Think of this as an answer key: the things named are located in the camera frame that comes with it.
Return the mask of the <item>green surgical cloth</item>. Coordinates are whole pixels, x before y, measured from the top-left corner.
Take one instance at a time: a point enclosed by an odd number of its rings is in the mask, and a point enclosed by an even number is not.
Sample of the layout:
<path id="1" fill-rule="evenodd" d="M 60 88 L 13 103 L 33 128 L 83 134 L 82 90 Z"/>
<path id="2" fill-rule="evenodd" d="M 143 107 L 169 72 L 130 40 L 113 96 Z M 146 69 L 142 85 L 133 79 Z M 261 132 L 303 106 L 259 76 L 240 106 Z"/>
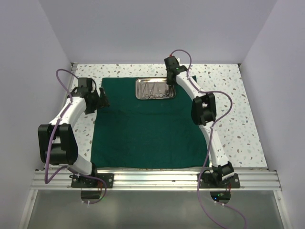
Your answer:
<path id="1" fill-rule="evenodd" d="M 134 78 L 106 78 L 110 106 L 99 109 L 91 161 L 101 167 L 188 168 L 203 165 L 206 140 L 191 119 L 192 102 L 183 88 L 164 100 L 139 100 Z"/>

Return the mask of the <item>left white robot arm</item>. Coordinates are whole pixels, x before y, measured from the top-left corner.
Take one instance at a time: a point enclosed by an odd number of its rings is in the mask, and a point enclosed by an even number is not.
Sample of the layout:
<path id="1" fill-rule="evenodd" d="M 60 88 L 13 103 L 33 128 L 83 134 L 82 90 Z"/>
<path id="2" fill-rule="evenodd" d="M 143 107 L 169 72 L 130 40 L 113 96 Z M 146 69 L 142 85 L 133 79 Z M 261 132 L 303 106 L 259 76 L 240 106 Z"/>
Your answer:
<path id="1" fill-rule="evenodd" d="M 82 181 L 88 187 L 98 184 L 94 163 L 79 153 L 73 128 L 82 114 L 89 115 L 109 106 L 102 87 L 98 88 L 92 78 L 79 78 L 78 85 L 68 92 L 65 106 L 48 124 L 38 127 L 41 161 L 45 164 L 45 179 L 49 180 L 49 166 L 61 166 L 83 175 Z"/>

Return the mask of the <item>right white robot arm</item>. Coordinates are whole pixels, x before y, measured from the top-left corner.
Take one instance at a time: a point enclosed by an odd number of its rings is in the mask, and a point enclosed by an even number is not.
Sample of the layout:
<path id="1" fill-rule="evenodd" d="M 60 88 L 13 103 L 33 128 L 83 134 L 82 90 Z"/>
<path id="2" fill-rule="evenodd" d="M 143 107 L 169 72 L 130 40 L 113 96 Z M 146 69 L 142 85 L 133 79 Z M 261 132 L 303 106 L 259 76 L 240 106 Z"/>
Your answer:
<path id="1" fill-rule="evenodd" d="M 224 187 L 234 176 L 234 169 L 218 134 L 214 132 L 214 125 L 219 121 L 215 94 L 227 94 L 221 91 L 203 91 L 189 76 L 187 67 L 181 65 L 172 54 L 164 59 L 164 63 L 167 73 L 166 83 L 181 86 L 192 100 L 191 118 L 193 123 L 199 126 L 207 141 L 208 156 L 212 163 L 212 181 L 215 186 Z"/>

